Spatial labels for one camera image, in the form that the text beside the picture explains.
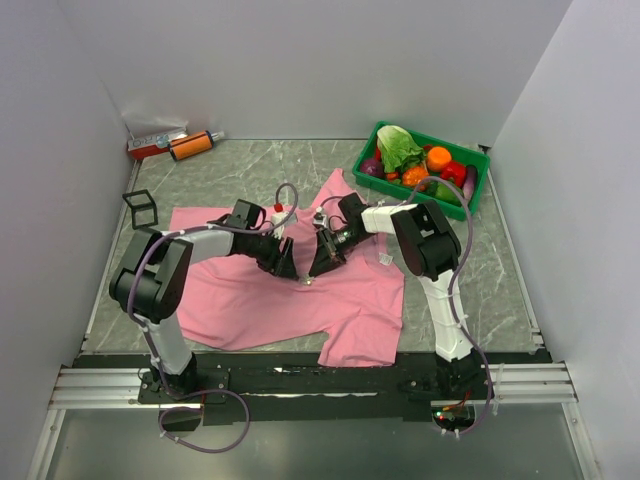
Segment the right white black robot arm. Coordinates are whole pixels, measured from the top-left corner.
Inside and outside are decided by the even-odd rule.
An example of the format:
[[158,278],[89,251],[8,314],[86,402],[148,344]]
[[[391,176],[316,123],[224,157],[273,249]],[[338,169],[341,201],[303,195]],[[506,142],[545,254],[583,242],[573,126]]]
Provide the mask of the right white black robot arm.
[[339,199],[345,225],[332,229],[321,223],[316,209],[313,223],[317,247],[309,275],[318,277],[347,262],[347,254],[378,234],[398,241],[402,258],[424,291],[436,336],[436,385],[441,395],[468,398],[484,384],[480,360],[469,339],[458,281],[455,276],[461,244],[439,205],[369,206],[354,193]]

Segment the pink t-shirt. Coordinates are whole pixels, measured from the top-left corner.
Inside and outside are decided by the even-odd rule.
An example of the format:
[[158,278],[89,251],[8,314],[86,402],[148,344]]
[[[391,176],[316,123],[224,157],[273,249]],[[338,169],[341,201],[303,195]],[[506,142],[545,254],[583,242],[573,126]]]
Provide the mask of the pink t-shirt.
[[197,263],[177,310],[183,335],[236,351],[324,332],[320,365],[390,365],[403,325],[404,275],[393,262],[382,265],[380,252],[388,254],[383,234],[310,286],[275,278],[243,255]]

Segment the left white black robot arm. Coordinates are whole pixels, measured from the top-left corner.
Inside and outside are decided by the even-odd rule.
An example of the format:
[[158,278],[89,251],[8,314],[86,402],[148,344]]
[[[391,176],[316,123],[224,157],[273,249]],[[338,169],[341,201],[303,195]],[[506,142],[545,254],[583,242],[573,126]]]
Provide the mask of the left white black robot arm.
[[109,295],[141,330],[151,353],[152,382],[174,401],[191,399],[199,384],[197,360],[177,317],[191,266],[243,255],[276,278],[299,278],[294,241],[284,235],[287,224],[297,220],[296,208],[275,214],[269,227],[260,228],[266,210],[239,200],[231,213],[202,225],[170,232],[143,227],[134,234]]

